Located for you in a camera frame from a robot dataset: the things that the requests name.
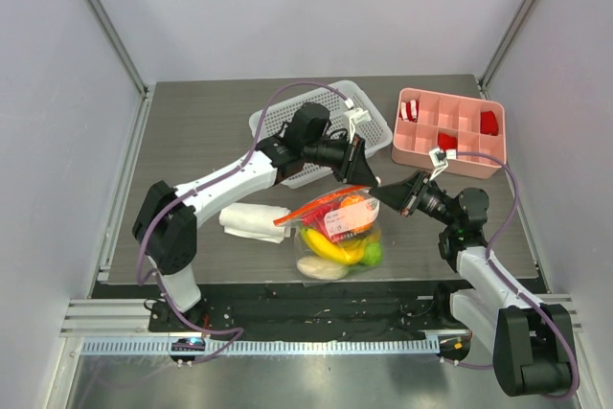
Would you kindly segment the clear zip bag orange seal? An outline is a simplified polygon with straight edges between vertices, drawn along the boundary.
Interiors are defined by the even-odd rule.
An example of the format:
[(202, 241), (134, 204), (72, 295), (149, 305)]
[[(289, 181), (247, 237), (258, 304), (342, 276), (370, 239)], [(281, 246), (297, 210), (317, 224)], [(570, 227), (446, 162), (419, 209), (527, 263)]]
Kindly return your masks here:
[[(357, 233), (348, 231), (346, 225), (341, 221), (341, 211), (339, 210), (339, 205), (340, 205), (341, 201), (346, 196), (353, 195), (353, 194), (363, 194), (363, 195), (365, 195), (365, 196), (367, 196), (369, 198), (374, 198), (374, 197), (369, 195), (369, 190), (367, 188), (359, 187), (359, 186), (350, 186), (350, 187), (347, 187), (347, 188), (344, 188), (344, 189), (339, 189), (339, 190), (336, 190), (334, 192), (327, 193), (327, 194), (324, 194), (324, 195), (322, 195), (320, 197), (317, 197), (317, 198), (309, 201), (307, 204), (305, 204), (304, 206), (300, 207), (299, 209), (289, 213), (287, 216), (279, 218), (279, 219), (276, 219), (274, 221), (276, 226), (278, 226), (278, 227), (290, 227), (291, 230), (294, 231), (294, 247), (295, 247), (295, 251), (296, 251), (296, 263), (297, 263), (297, 260), (299, 260), (302, 257), (317, 256), (303, 243), (303, 241), (302, 241), (302, 239), (300, 237), (300, 231), (302, 229), (310, 228), (310, 227), (304, 226), (302, 224), (302, 222), (301, 222), (302, 217), (306, 213), (308, 213), (309, 211), (312, 211), (313, 209), (317, 208), (318, 206), (320, 206), (322, 204), (325, 204), (325, 203), (329, 203), (329, 202), (335, 204), (336, 205), (336, 209), (334, 211), (326, 214), (324, 223), (321, 225), (320, 229), (315, 229), (315, 228), (311, 228), (311, 229), (314, 229), (314, 230), (320, 232), (325, 237), (327, 237), (328, 240), (330, 240), (331, 242), (338, 242), (338, 241), (346, 240), (346, 239), (364, 238), (368, 234), (373, 233), (375, 231), (378, 231), (380, 233), (380, 240), (379, 241), (380, 241), (381, 249), (382, 249), (381, 230), (380, 230), (380, 227), (379, 227), (379, 225), (377, 223), (377, 218), (376, 218), (375, 223), (373, 224), (372, 228), (370, 230), (364, 232), (364, 233), (361, 233), (361, 234), (357, 234)], [(348, 275), (346, 277), (344, 277), (342, 279), (345, 279), (345, 278), (347, 278), (349, 276), (352, 276), (352, 275), (354, 275), (356, 273), (359, 273), (359, 272), (364, 272), (364, 271), (367, 271), (367, 270), (371, 270), (371, 269), (375, 268), (376, 266), (366, 266), (366, 265), (358, 264), (358, 265), (351, 265), (351, 266), (347, 266), (347, 267), (349, 268), (349, 273), (348, 273)], [(336, 282), (336, 281), (342, 280), (342, 279), (340, 279), (340, 280), (336, 280), (336, 281), (320, 281), (320, 280), (311, 279), (309, 277), (306, 277), (306, 278), (309, 279), (310, 281), (314, 282), (314, 283), (315, 282), (317, 282), (317, 283), (319, 283), (319, 282), (321, 282), (321, 283), (331, 283), (331, 282)]]

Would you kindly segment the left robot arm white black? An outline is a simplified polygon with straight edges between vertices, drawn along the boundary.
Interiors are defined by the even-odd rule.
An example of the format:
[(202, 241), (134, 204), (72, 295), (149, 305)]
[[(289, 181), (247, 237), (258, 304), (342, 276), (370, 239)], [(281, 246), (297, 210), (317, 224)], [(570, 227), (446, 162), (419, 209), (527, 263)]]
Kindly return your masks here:
[(251, 193), (266, 190), (297, 174), (306, 164), (331, 169), (343, 184), (374, 187), (366, 159), (366, 142), (357, 125), (370, 113), (352, 108), (341, 128), (329, 130), (329, 111), (306, 102), (279, 131), (255, 139), (245, 155), (227, 167), (181, 186), (152, 185), (132, 227), (140, 259), (149, 259), (161, 291), (173, 304), (170, 318), (184, 331), (197, 329), (204, 318), (201, 291), (193, 274), (197, 230), (223, 208)]

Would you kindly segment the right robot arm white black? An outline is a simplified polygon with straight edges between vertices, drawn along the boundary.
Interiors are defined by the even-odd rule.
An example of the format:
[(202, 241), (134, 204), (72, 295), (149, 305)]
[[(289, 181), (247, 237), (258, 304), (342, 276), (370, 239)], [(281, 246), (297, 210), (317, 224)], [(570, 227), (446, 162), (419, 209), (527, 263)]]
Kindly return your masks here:
[(499, 262), (486, 239), (489, 198), (478, 188), (450, 196), (424, 171), (370, 195), (402, 216), (416, 211), (444, 224), (439, 252), (470, 287), (432, 305), (438, 324), (467, 326), (491, 353), (491, 367), (510, 397), (542, 395), (563, 400), (579, 387), (571, 316), (561, 304), (546, 304)]

